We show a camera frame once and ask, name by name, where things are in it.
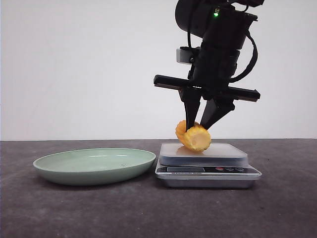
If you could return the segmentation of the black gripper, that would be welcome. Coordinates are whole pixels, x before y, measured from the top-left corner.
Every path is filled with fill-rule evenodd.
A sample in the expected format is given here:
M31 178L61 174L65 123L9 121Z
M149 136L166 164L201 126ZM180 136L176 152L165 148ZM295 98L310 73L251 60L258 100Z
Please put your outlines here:
M260 93L257 90L228 86L228 84L244 78L255 66L258 59L258 50L255 44L249 64L236 77L233 77L233 74L237 68L239 50L208 49L205 45L201 45L199 48L200 51L191 64L187 79L164 75L154 77L155 86L179 90L180 99L185 107L187 129L194 126L201 94L205 100L209 100L200 122L205 129L209 129L227 113L235 109L233 99L255 102L260 98Z

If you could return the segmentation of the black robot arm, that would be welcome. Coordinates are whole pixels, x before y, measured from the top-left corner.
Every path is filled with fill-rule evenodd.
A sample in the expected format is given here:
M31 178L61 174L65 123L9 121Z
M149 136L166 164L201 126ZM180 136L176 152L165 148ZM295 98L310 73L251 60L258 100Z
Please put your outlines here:
M177 61L191 65L187 79L156 75L154 85L179 92L187 129L194 125L201 99L207 104L200 124L208 129L234 110L234 100L255 102L260 98L256 90L231 87L251 72L258 59L258 51L253 50L246 69L235 75L240 50L251 37L249 27L256 15L236 10L231 0L180 0L175 19L179 28L202 38L202 43L177 50Z

